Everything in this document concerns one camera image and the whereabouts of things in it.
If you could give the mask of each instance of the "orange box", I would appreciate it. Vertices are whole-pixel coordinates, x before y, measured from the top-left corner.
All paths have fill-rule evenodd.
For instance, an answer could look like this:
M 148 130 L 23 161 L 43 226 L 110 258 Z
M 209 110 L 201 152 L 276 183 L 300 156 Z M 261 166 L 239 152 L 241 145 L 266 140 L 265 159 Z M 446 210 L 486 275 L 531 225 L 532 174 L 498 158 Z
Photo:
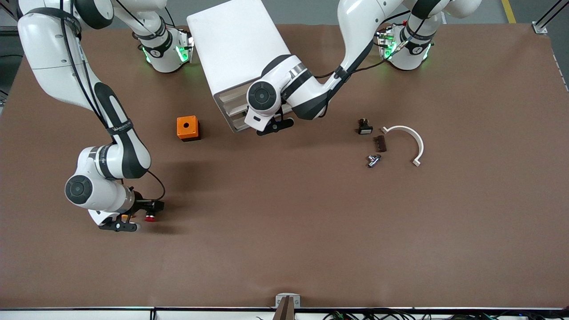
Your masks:
M 200 121 L 196 116 L 180 117 L 177 123 L 178 138 L 184 142 L 201 140 Z

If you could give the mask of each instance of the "yellow tape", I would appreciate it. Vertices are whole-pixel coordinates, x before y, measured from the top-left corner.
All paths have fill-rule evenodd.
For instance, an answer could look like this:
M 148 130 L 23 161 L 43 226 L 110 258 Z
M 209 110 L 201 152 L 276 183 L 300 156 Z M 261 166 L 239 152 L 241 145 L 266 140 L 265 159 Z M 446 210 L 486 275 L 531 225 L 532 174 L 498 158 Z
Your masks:
M 512 11 L 512 6 L 509 0 L 502 0 L 502 5 L 504 6 L 504 11 L 506 11 L 506 17 L 508 17 L 509 23 L 516 23 L 516 18 L 514 17 L 514 12 Z

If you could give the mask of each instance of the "brown table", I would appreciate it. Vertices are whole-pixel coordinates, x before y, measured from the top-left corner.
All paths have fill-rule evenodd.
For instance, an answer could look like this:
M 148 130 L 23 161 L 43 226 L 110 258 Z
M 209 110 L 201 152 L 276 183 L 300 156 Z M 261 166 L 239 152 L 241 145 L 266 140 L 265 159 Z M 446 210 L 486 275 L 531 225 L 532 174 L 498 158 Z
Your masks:
M 314 74 L 343 57 L 337 27 L 279 29 Z M 157 73 L 129 37 L 85 33 L 84 48 L 150 150 L 166 210 L 114 233 L 66 200 L 79 152 L 109 137 L 24 62 L 0 118 L 1 307 L 266 306 L 279 292 L 304 306 L 567 305 L 569 95 L 529 25 L 443 26 L 418 70 L 358 73 L 326 118 L 265 137 L 230 131 L 199 65 Z M 190 114 L 204 139 L 182 143 Z M 368 169 L 361 117 L 375 135 L 416 129 L 421 167 L 395 132 Z M 126 183 L 160 194 L 150 176 Z

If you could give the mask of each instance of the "white robotic arm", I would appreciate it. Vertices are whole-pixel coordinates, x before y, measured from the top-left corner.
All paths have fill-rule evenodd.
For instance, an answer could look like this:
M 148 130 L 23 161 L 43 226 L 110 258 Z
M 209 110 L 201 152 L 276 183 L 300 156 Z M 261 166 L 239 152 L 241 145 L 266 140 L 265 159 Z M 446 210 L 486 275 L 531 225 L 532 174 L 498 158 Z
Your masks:
M 325 84 L 320 84 L 296 56 L 277 57 L 263 71 L 261 79 L 253 83 L 248 90 L 249 111 L 245 118 L 245 123 L 261 132 L 260 134 L 277 132 L 283 129 L 284 126 L 281 125 L 283 121 L 278 123 L 274 119 L 275 114 L 281 107 L 280 103 L 289 104 L 294 113 L 304 120 L 313 120 L 323 116 L 332 97 L 348 81 L 371 51 L 373 38 L 380 24 L 402 2 L 413 10 L 414 15 L 411 16 L 407 28 L 401 31 L 405 38 L 402 39 L 400 44 L 412 47 L 416 46 L 416 42 L 423 46 L 430 44 L 432 36 L 429 35 L 434 34 L 436 28 L 440 25 L 440 21 L 434 19 L 435 23 L 430 25 L 428 20 L 432 17 L 437 17 L 438 13 L 445 7 L 448 7 L 448 11 L 453 12 L 455 15 L 469 15 L 476 10 L 480 1 L 340 0 L 338 21 L 344 39 L 345 56 L 332 76 Z M 394 52 L 391 51 L 386 59 L 395 59 L 399 55 L 401 54 L 394 55 Z M 282 81 L 282 79 L 287 80 L 284 85 L 283 82 L 275 82 Z M 255 97 L 260 97 L 260 95 L 257 95 L 257 90 L 259 90 L 258 83 L 261 82 L 269 83 L 277 93 L 279 92 L 278 89 L 281 89 L 281 101 L 276 99 L 270 108 L 265 108 L 264 100 L 256 100 Z
M 112 138 L 108 145 L 81 152 L 77 170 L 65 186 L 66 197 L 88 209 L 101 229 L 136 231 L 138 226 L 130 222 L 132 213 L 143 209 L 153 218 L 164 204 L 143 199 L 117 180 L 145 175 L 150 154 L 113 90 L 91 70 L 80 44 L 82 26 L 102 28 L 111 23 L 111 1 L 29 0 L 21 2 L 20 8 L 22 47 L 42 89 L 60 101 L 95 112 Z M 122 222 L 121 215 L 127 215 L 128 221 Z

